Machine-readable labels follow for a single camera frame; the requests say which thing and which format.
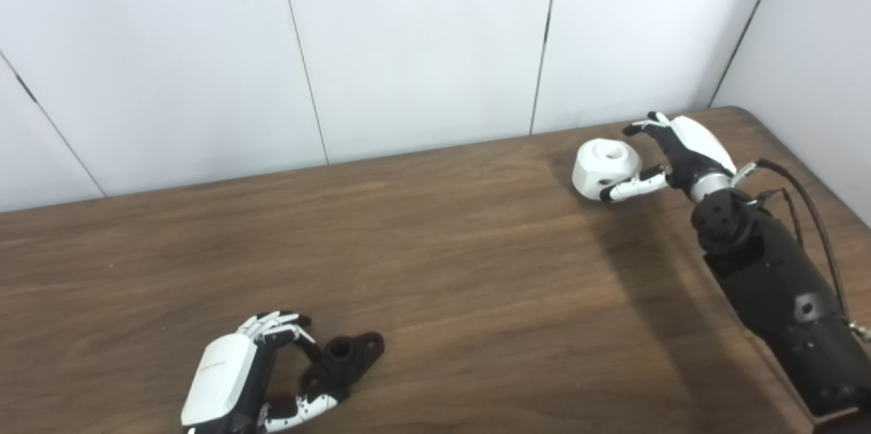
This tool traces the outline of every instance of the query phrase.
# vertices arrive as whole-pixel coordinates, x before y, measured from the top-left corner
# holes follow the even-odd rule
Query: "panel seam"
[[[314,121],[318,125],[318,135],[321,136],[321,148],[324,151],[324,160],[329,163],[329,155],[327,154],[327,142],[324,140],[324,131],[321,128],[321,118],[318,115],[318,106],[317,103],[314,102],[314,91],[312,90],[312,80],[308,75],[308,65],[306,65],[306,56],[305,52],[302,50],[302,41],[299,40],[299,28],[296,27],[296,15],[293,13],[293,4],[291,0],[287,0],[287,7],[290,9],[290,20],[293,23],[293,34],[296,36],[296,44],[299,47],[299,58],[302,60],[302,69],[306,74],[306,84],[308,86],[308,96],[309,99],[312,100],[312,110],[314,111]]]
[[[735,44],[735,49],[732,50],[732,55],[729,56],[729,61],[725,64],[725,69],[723,69],[723,75],[719,77],[719,82],[717,83],[716,89],[713,90],[713,95],[710,96],[710,102],[708,102],[707,109],[713,107],[713,101],[717,98],[717,94],[719,93],[719,89],[723,86],[723,82],[725,81],[725,76],[729,73],[729,69],[732,68],[732,62],[735,61],[735,56],[738,55],[738,49],[741,47],[741,43],[744,41],[744,36],[747,34],[747,30],[750,29],[750,23],[753,22],[753,18],[756,17],[756,11],[759,9],[759,4],[762,3],[762,0],[756,0],[756,4],[753,4],[753,11],[750,13],[749,18],[747,18],[746,24],[744,24],[744,30],[741,31],[741,36],[738,37],[738,41]]]
[[[84,161],[82,161],[82,158],[79,157],[78,153],[72,148],[72,145],[69,143],[69,140],[66,139],[65,136],[63,136],[63,133],[60,131],[60,128],[57,127],[57,124],[55,124],[52,117],[49,116],[46,109],[39,102],[39,100],[37,100],[37,97],[33,94],[33,90],[31,90],[31,88],[27,86],[27,83],[25,83],[24,78],[21,78],[21,76],[18,75],[18,71],[12,65],[12,62],[9,62],[9,58],[6,57],[5,53],[3,53],[3,50],[0,50],[0,59],[3,59],[4,64],[6,64],[6,66],[9,67],[10,71],[12,71],[12,75],[15,75],[15,78],[16,78],[16,80],[18,80],[18,83],[21,84],[22,89],[24,89],[24,91],[27,93],[27,95],[30,96],[33,103],[39,108],[39,110],[43,114],[43,116],[46,117],[46,120],[49,122],[49,124],[52,125],[52,129],[55,131],[55,133],[57,133],[57,136],[60,137],[60,139],[63,142],[63,145],[66,145],[66,148],[69,150],[70,153],[72,153],[72,156],[76,158],[76,161],[78,162],[79,165],[81,165],[82,169],[84,170],[84,173],[88,174],[88,177],[91,178],[91,182],[93,182],[94,186],[97,187],[97,190],[99,190],[100,195],[103,195],[103,198],[108,197],[106,192],[103,191],[103,187],[100,186],[99,182],[97,182],[97,178],[94,177],[94,174],[91,173],[91,171],[88,169],[87,165],[85,165]]]
[[[532,97],[532,116],[529,119],[529,135],[532,134],[536,125],[536,112],[538,111],[538,93],[542,86],[542,70],[544,69],[544,53],[547,50],[548,34],[550,34],[550,15],[553,12],[553,0],[547,3],[547,18],[544,19],[544,39],[542,40],[542,53],[538,59],[538,76],[536,77],[536,93]]]

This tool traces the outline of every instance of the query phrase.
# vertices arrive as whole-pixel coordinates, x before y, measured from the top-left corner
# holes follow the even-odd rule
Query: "black bracket part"
[[[359,381],[382,354],[384,338],[377,332],[357,337],[340,335],[327,342],[321,359],[302,373],[299,394],[308,396],[309,402],[325,393],[345,400],[350,395],[348,387]]]

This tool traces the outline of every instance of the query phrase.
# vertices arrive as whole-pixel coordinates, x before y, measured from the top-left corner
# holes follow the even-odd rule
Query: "white robotic hand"
[[[383,352],[380,335],[377,354],[367,356],[366,365],[349,359],[361,356],[359,338],[337,337],[345,348],[321,349],[303,327],[311,319],[293,312],[274,311],[245,320],[234,334],[224,335],[206,347],[181,412],[184,434],[264,434],[289,429],[323,414],[350,395],[348,387],[365,373]],[[310,366],[301,382],[298,397],[270,405],[264,400],[272,374],[276,350],[296,344],[305,351]],[[339,357],[339,369],[330,369]],[[324,388],[315,388],[320,380]]]
[[[656,140],[669,165],[656,165],[637,176],[602,189],[601,201],[622,201],[665,187],[683,190],[694,202],[707,193],[731,186],[735,165],[721,142],[702,124],[685,116],[669,120],[661,112],[650,112],[647,120],[623,128],[623,134],[646,133]]]

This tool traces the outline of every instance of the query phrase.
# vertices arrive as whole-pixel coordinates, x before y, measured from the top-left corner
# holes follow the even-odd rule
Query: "black forearm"
[[[738,317],[771,348],[810,412],[871,404],[871,360],[787,228],[732,191],[705,198],[693,226]]]

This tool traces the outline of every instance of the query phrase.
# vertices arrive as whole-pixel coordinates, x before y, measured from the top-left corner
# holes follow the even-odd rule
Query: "hole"
[[[345,357],[351,353],[351,343],[348,340],[333,341],[329,347],[329,353],[332,357]]]
[[[603,146],[602,153],[604,153],[604,156],[607,158],[620,158],[620,156],[623,155],[623,150],[621,148],[620,145]]]

